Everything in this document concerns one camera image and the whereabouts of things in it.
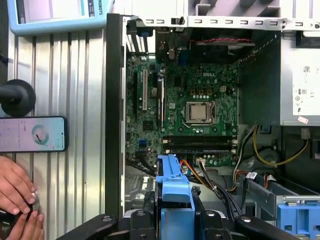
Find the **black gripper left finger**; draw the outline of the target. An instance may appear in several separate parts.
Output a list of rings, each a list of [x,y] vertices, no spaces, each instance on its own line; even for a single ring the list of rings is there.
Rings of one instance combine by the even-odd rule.
[[[123,218],[100,214],[58,237],[59,240],[156,240],[155,192],[145,194],[142,209]]]

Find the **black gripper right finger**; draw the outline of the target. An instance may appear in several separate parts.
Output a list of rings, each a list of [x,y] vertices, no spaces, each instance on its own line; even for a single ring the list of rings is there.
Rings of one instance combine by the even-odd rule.
[[[221,217],[220,213],[204,208],[201,190],[191,188],[195,205],[196,240],[297,240],[296,236],[281,230],[255,216],[240,215],[235,220]]]

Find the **person's right hand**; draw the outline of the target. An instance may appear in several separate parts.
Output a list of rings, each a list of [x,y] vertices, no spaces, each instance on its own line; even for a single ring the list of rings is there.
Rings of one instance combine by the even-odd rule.
[[[7,240],[44,240],[43,213],[33,211],[27,220],[27,214],[23,213],[12,228]]]

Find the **person's left hand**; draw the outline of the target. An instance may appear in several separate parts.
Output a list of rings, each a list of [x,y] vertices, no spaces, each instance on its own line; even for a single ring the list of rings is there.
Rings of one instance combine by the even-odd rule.
[[[0,157],[0,208],[17,215],[30,212],[36,188],[27,173],[13,160]]]

